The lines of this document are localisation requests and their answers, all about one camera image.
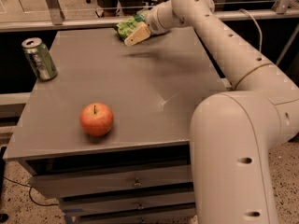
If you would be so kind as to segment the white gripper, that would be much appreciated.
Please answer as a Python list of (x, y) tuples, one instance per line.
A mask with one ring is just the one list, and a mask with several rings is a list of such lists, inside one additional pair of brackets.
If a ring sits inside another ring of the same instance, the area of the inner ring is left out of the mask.
[(172, 28), (179, 27), (180, 20), (174, 13), (171, 1), (153, 7), (146, 16), (146, 23), (140, 22), (124, 40), (126, 46), (133, 46), (153, 35), (161, 35)]

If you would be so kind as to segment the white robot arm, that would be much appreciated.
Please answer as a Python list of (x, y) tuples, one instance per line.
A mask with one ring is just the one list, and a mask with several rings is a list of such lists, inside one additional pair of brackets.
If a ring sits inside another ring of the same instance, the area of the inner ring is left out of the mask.
[(192, 115), (199, 224), (278, 224), (268, 153), (299, 132), (299, 88), (219, 20), (211, 0), (168, 0), (148, 12), (146, 24), (151, 35), (191, 26), (232, 86)]

